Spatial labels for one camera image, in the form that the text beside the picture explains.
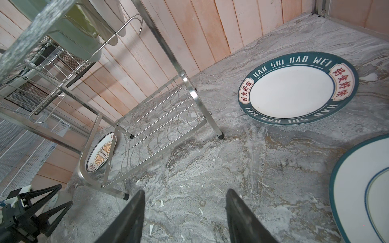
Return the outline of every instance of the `black plastic bracket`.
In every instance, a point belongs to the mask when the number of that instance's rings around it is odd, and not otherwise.
[[[220,136],[217,136],[219,139],[223,139],[224,138],[224,133],[222,132]]]

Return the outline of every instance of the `metal mesh basket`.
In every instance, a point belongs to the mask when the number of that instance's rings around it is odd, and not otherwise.
[[[5,102],[0,102],[0,105],[13,109],[25,118],[29,116],[29,112],[22,108],[12,107]],[[35,119],[41,122],[47,117],[47,112],[43,112]],[[49,128],[47,121],[39,125]],[[51,131],[64,136],[69,127],[65,121],[57,119]],[[0,199],[3,200],[10,191],[31,183],[56,144],[6,120],[0,122],[0,135]]]

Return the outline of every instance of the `plate with teal rim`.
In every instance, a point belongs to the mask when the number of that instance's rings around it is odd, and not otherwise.
[[[239,87],[240,107],[271,125],[298,125],[328,117],[355,95],[359,77],[346,60],[324,52],[297,52],[255,68]]]
[[[336,163],[332,213],[346,243],[389,242],[389,134],[364,141]]]

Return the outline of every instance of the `metal rod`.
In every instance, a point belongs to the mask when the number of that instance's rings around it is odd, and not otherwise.
[[[162,49],[165,51],[166,55],[172,62],[174,68],[177,70],[178,74],[181,76],[181,78],[184,81],[185,86],[188,88],[189,93],[193,97],[195,103],[199,107],[200,111],[203,113],[209,124],[212,126],[212,128],[215,130],[216,135],[222,139],[224,138],[224,134],[220,131],[219,127],[217,126],[216,122],[214,121],[213,117],[205,107],[204,103],[201,101],[200,97],[197,95],[197,92],[195,90],[195,87],[193,86],[192,82],[189,80],[189,77],[186,75],[186,72],[181,67],[180,63],[177,61],[177,58],[175,58],[172,50],[162,37],[162,34],[158,30],[157,26],[155,25],[154,21],[151,19],[149,13],[147,12],[146,8],[144,7],[141,0],[131,0],[138,12],[143,17],[143,20],[146,22],[146,24],[149,26],[151,32],[157,39],[158,43],[161,45]]]
[[[113,182],[111,182],[110,184],[106,185],[104,188],[111,188],[113,187],[114,185],[116,185],[117,183],[121,182],[122,180],[124,180],[127,176],[129,176],[131,173],[133,173],[134,171],[136,171],[137,169],[140,169],[141,167],[143,167],[145,164],[147,164],[149,161],[152,161],[153,159],[155,159],[156,157],[160,156],[161,153],[169,150],[170,148],[176,146],[179,142],[185,140],[187,137],[189,137],[190,135],[192,135],[194,132],[196,132],[197,130],[199,130],[202,126],[204,126],[205,124],[207,123],[207,120],[206,119],[203,119],[203,121],[201,121],[199,124],[197,124],[194,128],[190,129],[189,131],[187,131],[184,135],[182,135],[181,137],[177,138],[176,140],[174,140],[173,142],[171,142],[169,145],[165,146],[163,149],[161,149],[160,151],[156,152],[155,154],[153,154],[152,156],[150,156],[149,158],[147,158],[146,160],[142,161],[141,163],[139,163],[137,166],[135,166],[134,168],[132,168],[131,170],[129,170],[128,172],[124,173],[122,176],[120,176],[118,179],[114,180]]]
[[[126,193],[122,192],[122,191],[119,191],[117,189],[114,189],[114,188],[109,188],[109,189],[103,189],[102,188],[102,184],[95,181],[94,179],[92,179],[88,173],[86,172],[86,168],[85,168],[85,160],[88,156],[88,152],[89,150],[91,149],[91,146],[92,146],[92,142],[93,142],[93,139],[95,138],[95,135],[97,133],[97,129],[98,129],[98,126],[101,122],[101,119],[103,118],[103,116],[101,114],[98,114],[97,117],[96,117],[96,120],[95,120],[95,123],[93,125],[93,128],[92,128],[92,131],[91,131],[91,134],[89,135],[89,138],[88,140],[86,141],[86,145],[85,145],[85,148],[84,148],[84,151],[81,153],[81,157],[80,157],[80,161],[78,163],[78,167],[77,167],[77,173],[78,173],[78,176],[80,177],[80,179],[87,185],[87,186],[90,186],[92,187],[93,189],[95,190],[98,190],[98,191],[102,191],[102,192],[105,192],[109,195],[112,195],[112,196],[115,196],[117,198],[126,198]]]
[[[0,84],[42,37],[69,11],[75,0],[52,0],[35,17],[20,37],[0,57]]]
[[[90,110],[91,112],[95,113],[96,115],[100,115],[101,114],[96,108],[94,108],[93,106],[88,104],[88,102],[85,101],[82,97],[78,96],[77,94],[74,94],[67,87],[61,86],[60,90],[62,90],[65,94],[67,94],[68,96],[72,97],[75,101],[77,101],[78,103],[82,104],[84,107],[86,107],[88,110]],[[108,124],[110,124],[112,126],[116,126],[117,125],[116,122],[112,121],[111,119],[109,119],[105,115],[102,115],[102,119],[105,120]],[[124,133],[124,134],[126,134],[131,139],[133,138],[133,135],[131,133],[127,132],[122,126],[119,126],[119,131]]]
[[[73,144],[60,135],[51,132],[49,129],[33,123],[32,121],[25,119],[23,116],[13,113],[5,108],[0,107],[0,117],[78,154],[82,154],[82,151],[84,150],[81,146]]]
[[[114,149],[115,149],[116,142],[117,142],[117,135],[119,133],[118,127],[119,126],[115,127],[114,137],[112,138],[111,149],[109,150],[108,159],[107,159],[107,162],[106,162],[107,163],[107,167],[105,168],[105,173],[104,173],[102,187],[104,187],[105,183],[107,182],[108,176],[109,176],[109,171],[111,169],[111,160],[112,160],[112,157],[114,156]]]

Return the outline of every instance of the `metal hook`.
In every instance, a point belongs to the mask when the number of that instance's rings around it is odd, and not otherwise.
[[[142,18],[142,15],[140,15],[140,14],[134,14],[134,16],[132,16],[132,17],[130,18],[129,22],[131,22],[131,20],[133,20],[133,19],[137,19],[137,20],[139,20],[139,22],[140,22],[140,29],[139,29],[139,32],[138,32],[138,35],[140,35],[140,32],[142,31],[142,26],[143,26],[143,18]]]

